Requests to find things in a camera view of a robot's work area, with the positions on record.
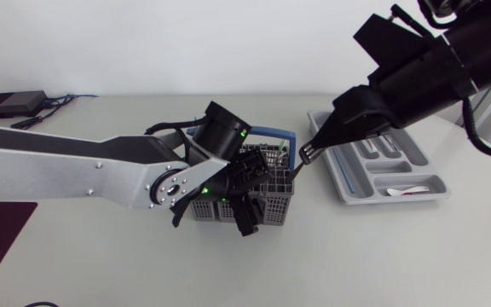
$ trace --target power adapter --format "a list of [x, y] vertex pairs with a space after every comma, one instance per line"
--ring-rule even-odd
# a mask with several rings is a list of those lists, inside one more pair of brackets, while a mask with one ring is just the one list
[[43, 109], [47, 95], [42, 90], [0, 93], [0, 119], [34, 117]]

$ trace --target black cable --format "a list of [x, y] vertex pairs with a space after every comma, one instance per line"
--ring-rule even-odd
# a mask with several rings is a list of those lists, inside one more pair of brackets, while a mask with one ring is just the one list
[[195, 127], [199, 125], [206, 124], [210, 119], [207, 116], [204, 116], [201, 119], [196, 119], [188, 122], [178, 122], [178, 123], [159, 123], [156, 125], [151, 126], [147, 130], [145, 130], [145, 133], [143, 135], [145, 136], [151, 136], [153, 133], [161, 131], [161, 130], [167, 130], [167, 129], [173, 129], [177, 131], [181, 139], [183, 140], [183, 146], [185, 147], [185, 162], [188, 162], [189, 158], [189, 151], [191, 147], [190, 141], [187, 139], [185, 136], [185, 133], [183, 133], [182, 128], [189, 128], [189, 127]]
[[40, 307], [40, 306], [58, 307], [57, 304], [50, 303], [50, 302], [36, 302], [36, 303], [28, 304], [24, 307]]
[[473, 114], [473, 108], [471, 107], [471, 101], [469, 98], [464, 98], [462, 105], [462, 113], [464, 118], [465, 131], [469, 140], [481, 152], [491, 156], [491, 147], [486, 145], [477, 134], [475, 128], [475, 116]]
[[166, 129], [182, 129], [182, 128], [189, 128], [189, 127], [195, 127], [199, 125], [206, 124], [210, 119], [207, 116], [204, 116], [201, 119], [196, 119], [188, 122], [180, 122], [180, 123], [159, 123], [156, 125], [151, 126], [147, 130], [145, 130], [144, 135], [152, 135], [154, 132], [160, 131], [160, 130], [166, 130]]
[[97, 96], [96, 95], [72, 95], [72, 94], [68, 94], [68, 95], [56, 97], [56, 98], [47, 98], [43, 101], [42, 108], [43, 109], [54, 108], [54, 110], [52, 110], [51, 112], [47, 113], [44, 116], [36, 116], [36, 117], [30, 118], [30, 119], [23, 120], [23, 121], [18, 122], [18, 123], [14, 123], [10, 127], [15, 128], [15, 129], [28, 130], [28, 129], [32, 128], [34, 125], [42, 123], [45, 119], [51, 117], [58, 110], [60, 110], [62, 107], [66, 106], [67, 104], [69, 104], [69, 102], [73, 101], [75, 98], [78, 98], [78, 97], [97, 97]]
[[419, 35], [421, 35], [422, 38], [433, 37], [431, 32], [427, 31], [426, 28], [422, 27], [422, 25], [420, 25], [416, 20], [414, 20], [414, 18], [412, 18], [409, 14], [407, 14], [407, 12], [405, 12], [404, 9], [401, 9], [399, 5], [393, 4], [393, 6], [391, 6], [391, 14], [402, 20], [402, 22], [406, 23], [410, 27], [412, 27], [412, 29], [414, 29], [414, 31], [416, 31]]
[[431, 12], [430, 6], [425, 2], [425, 0], [418, 0], [418, 5], [419, 10], [422, 12], [430, 26], [439, 30], [446, 30], [456, 24], [456, 20], [452, 20], [444, 24], [438, 23], [435, 20], [435, 17], [433, 17], [433, 12]]

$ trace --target white table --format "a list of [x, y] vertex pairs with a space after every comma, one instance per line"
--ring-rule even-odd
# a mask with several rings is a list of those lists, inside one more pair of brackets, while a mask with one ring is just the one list
[[[81, 99], [33, 130], [103, 140], [201, 117], [210, 100], [250, 125], [311, 135], [333, 96]], [[16, 120], [0, 120], [9, 123]], [[170, 211], [102, 199], [40, 200], [0, 265], [0, 306], [491, 306], [491, 158], [431, 117], [407, 129], [448, 200], [345, 206], [325, 161], [304, 167], [283, 227], [181, 226]]]

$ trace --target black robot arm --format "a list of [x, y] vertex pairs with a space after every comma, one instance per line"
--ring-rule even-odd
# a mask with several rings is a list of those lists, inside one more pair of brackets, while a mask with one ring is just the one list
[[[379, 136], [404, 128], [464, 100], [465, 127], [474, 145], [491, 155], [475, 133], [467, 97], [491, 86], [491, 0], [419, 0], [430, 24], [447, 28], [434, 38], [397, 5], [389, 19], [377, 15], [354, 36], [377, 62], [369, 85], [360, 85], [333, 101], [334, 111], [300, 150], [304, 164], [323, 148]], [[447, 24], [434, 16], [456, 14]], [[393, 23], [399, 18], [415, 32]]]

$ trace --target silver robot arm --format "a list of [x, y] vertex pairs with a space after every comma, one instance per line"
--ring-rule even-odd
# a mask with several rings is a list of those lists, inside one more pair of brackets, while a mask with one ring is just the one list
[[[189, 139], [181, 128], [191, 125], [199, 128]], [[151, 136], [165, 129], [176, 132]], [[190, 200], [228, 197], [240, 232], [250, 235], [260, 218], [247, 191], [269, 178], [260, 152], [240, 153], [250, 131], [215, 102], [194, 122], [104, 142], [0, 128], [0, 201], [102, 197], [130, 208], [170, 208], [177, 227]], [[184, 158], [174, 152], [181, 145]], [[208, 190], [216, 192], [202, 194]]]

